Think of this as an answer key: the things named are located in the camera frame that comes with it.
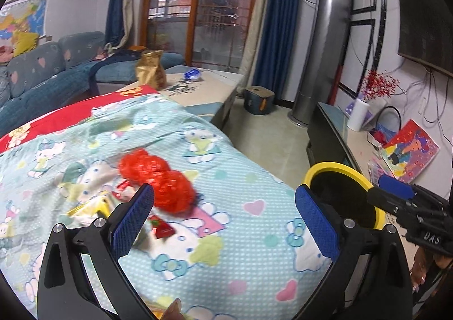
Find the curtain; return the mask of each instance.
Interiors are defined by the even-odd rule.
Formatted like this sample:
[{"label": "curtain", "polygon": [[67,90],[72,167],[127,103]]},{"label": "curtain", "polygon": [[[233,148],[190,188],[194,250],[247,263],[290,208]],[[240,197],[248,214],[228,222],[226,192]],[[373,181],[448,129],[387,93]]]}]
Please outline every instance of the curtain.
[{"label": "curtain", "polygon": [[272,90],[277,99],[281,99],[288,74],[298,3],[299,0],[267,0],[266,18],[252,83]]},{"label": "curtain", "polygon": [[121,48],[131,33],[134,19],[133,0],[110,0],[106,23],[106,49]]},{"label": "curtain", "polygon": [[245,86],[250,86],[253,79],[253,76],[250,76],[250,74],[254,72],[257,62],[257,47],[263,29],[266,3],[267,0],[255,0],[247,40],[245,41],[244,55],[242,56],[241,66],[239,68],[239,73],[244,75],[244,79],[238,86],[239,93],[242,93]]}]

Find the white paper roll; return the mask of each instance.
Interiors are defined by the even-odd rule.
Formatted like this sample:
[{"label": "white paper roll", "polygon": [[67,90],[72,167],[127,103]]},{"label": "white paper roll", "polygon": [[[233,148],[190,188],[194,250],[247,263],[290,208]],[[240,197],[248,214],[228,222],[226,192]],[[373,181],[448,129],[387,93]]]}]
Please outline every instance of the white paper roll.
[{"label": "white paper roll", "polygon": [[349,121],[347,121],[347,127],[355,132],[359,132],[369,107],[369,104],[360,99],[356,99],[354,109],[349,117]]}]

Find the hello kitty bedsheet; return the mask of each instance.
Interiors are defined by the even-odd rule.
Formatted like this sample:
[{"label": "hello kitty bedsheet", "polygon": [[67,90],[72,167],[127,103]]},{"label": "hello kitty bedsheet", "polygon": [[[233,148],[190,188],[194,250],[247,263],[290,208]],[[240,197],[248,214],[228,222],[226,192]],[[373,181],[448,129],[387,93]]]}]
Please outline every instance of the hello kitty bedsheet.
[{"label": "hello kitty bedsheet", "polygon": [[[289,320],[325,274],[324,258],[294,203],[294,190],[248,160],[212,124],[161,95],[93,109],[66,130],[0,155],[0,268],[36,316],[43,250],[67,212],[121,182],[124,153],[145,148],[183,171],[199,203],[185,218],[156,213],[176,230],[143,239],[119,260],[137,292],[198,320]],[[112,307],[88,274],[98,299]]]}]

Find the yellow bucket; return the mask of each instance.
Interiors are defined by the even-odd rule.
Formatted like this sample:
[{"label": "yellow bucket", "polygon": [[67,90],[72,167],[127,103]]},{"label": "yellow bucket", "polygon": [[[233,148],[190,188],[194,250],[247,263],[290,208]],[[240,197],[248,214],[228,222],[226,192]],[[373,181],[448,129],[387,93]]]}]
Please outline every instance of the yellow bucket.
[{"label": "yellow bucket", "polygon": [[373,185],[356,170],[330,161],[318,163],[308,170],[304,184],[342,218],[353,219],[364,228],[384,227],[385,212],[366,201],[366,191]]}]

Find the television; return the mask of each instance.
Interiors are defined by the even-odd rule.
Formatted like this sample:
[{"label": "television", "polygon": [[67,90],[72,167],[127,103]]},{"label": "television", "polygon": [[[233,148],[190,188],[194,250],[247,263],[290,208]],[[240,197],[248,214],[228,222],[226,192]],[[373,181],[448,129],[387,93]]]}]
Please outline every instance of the television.
[{"label": "television", "polygon": [[453,76],[453,0],[399,0],[398,54]]}]

